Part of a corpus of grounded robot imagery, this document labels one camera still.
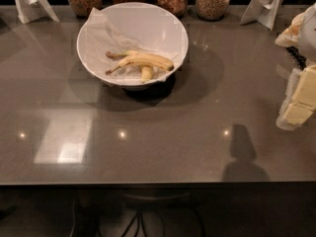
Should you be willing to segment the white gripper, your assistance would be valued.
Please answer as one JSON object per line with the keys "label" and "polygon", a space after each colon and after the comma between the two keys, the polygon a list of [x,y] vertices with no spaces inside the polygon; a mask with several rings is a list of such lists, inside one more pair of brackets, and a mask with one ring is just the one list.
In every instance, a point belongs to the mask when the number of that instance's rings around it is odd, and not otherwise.
{"label": "white gripper", "polygon": [[316,110],[316,60],[301,55],[298,50],[298,35],[303,18],[304,13],[296,15],[290,26],[275,40],[275,44],[284,47],[300,67],[306,67],[303,70],[292,69],[285,99],[276,119],[278,128],[289,131],[304,124]]}

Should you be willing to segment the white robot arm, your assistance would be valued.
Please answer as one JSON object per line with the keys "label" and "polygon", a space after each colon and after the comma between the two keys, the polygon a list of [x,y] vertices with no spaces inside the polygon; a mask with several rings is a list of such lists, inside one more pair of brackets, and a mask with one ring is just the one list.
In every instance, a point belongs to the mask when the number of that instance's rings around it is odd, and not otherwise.
{"label": "white robot arm", "polygon": [[305,57],[302,70],[293,68],[276,126],[284,130],[301,127],[316,111],[316,5],[295,16],[277,38],[276,45],[295,47]]}

